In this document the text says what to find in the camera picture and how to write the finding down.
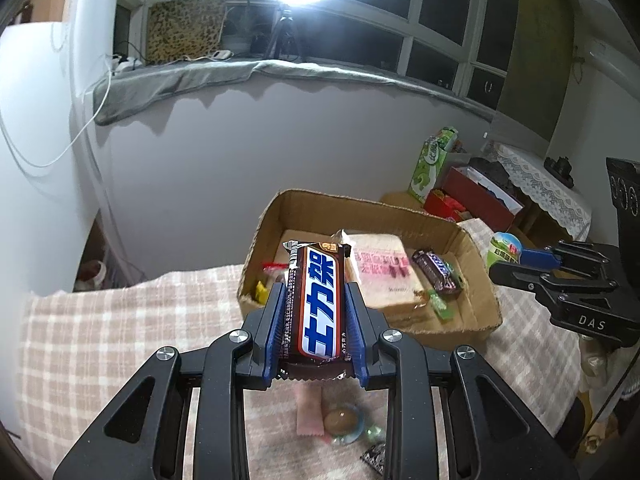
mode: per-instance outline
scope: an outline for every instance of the metal screw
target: metal screw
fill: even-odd
[[[389,330],[385,330],[382,333],[382,337],[390,343],[395,343],[396,341],[400,341],[402,339],[402,332],[396,330],[395,328],[390,328]]]
[[[459,346],[456,350],[456,354],[462,359],[473,359],[476,357],[476,351],[469,345]]]
[[[234,330],[231,334],[229,334],[229,339],[233,343],[243,343],[247,339],[249,339],[249,334],[244,330]]]
[[[156,357],[161,361],[169,361],[175,356],[175,350],[170,346],[163,346],[156,352]]]

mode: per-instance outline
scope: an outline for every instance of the window sill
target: window sill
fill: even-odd
[[[491,121],[495,112],[468,98],[423,81],[399,76],[375,68],[336,64],[335,62],[292,63],[280,60],[236,59],[229,61],[178,62],[125,72],[113,78],[111,91],[96,117],[98,126],[108,126],[131,117],[151,104],[188,92],[247,81],[254,73],[281,79],[316,79],[331,82],[360,83],[395,87],[425,95],[456,106]],[[94,89],[94,109],[104,98],[107,82]]]

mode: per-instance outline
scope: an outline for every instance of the light stand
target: light stand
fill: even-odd
[[[291,9],[288,5],[282,4],[280,6],[280,12],[282,13],[280,20],[273,27],[271,33],[271,39],[269,40],[269,46],[264,52],[262,59],[280,59],[280,53],[282,52],[282,44],[287,34],[293,37],[293,41],[296,43],[298,50],[298,56],[302,63],[306,63],[306,55],[300,41],[300,34],[296,27],[296,22],[293,21]]]

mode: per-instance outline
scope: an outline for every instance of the blue gripper pad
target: blue gripper pad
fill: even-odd
[[[278,295],[273,321],[267,336],[264,348],[264,372],[262,378],[265,382],[271,380],[278,373],[278,361],[280,359],[280,346],[282,345],[282,332],[284,327],[284,313],[287,305],[287,288],[283,286]]]
[[[559,269],[562,265],[560,258],[551,251],[540,251],[533,249],[523,249],[520,255],[520,264],[536,269]]]
[[[369,374],[367,372],[367,362],[365,358],[364,337],[353,304],[351,290],[348,286],[345,286],[344,297],[346,298],[344,310],[347,318],[347,352],[351,355],[353,373],[360,381],[360,386],[365,388],[369,381]]]

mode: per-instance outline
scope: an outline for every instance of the open cardboard box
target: open cardboard box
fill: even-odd
[[[410,333],[423,345],[453,350],[460,344],[478,344],[502,323],[484,260],[465,230],[409,209],[305,190],[279,193],[262,214],[238,288],[242,316],[262,307],[253,294],[258,280],[266,278],[263,263],[289,261],[283,241],[332,241],[340,229],[397,235],[409,256],[414,249],[433,248],[463,276],[463,291],[448,302],[454,319],[442,322],[430,307],[421,306],[410,315],[389,316],[390,326]]]

